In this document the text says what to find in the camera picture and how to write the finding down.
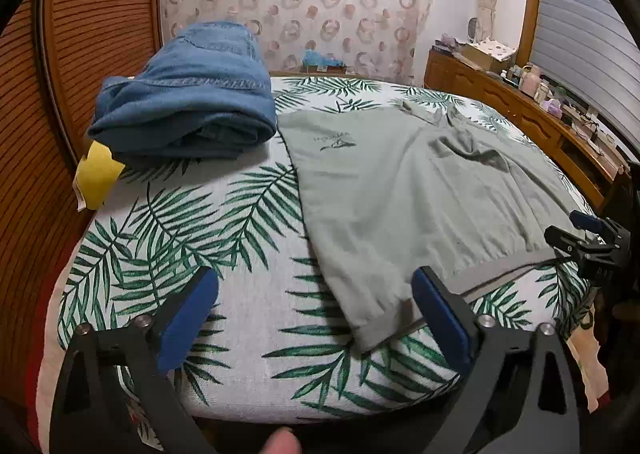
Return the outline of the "person's left hand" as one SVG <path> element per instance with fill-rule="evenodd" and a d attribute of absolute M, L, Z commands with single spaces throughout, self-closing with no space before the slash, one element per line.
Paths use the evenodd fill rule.
<path fill-rule="evenodd" d="M 262 447 L 260 454 L 300 454 L 302 447 L 290 428 L 275 431 Z"/>

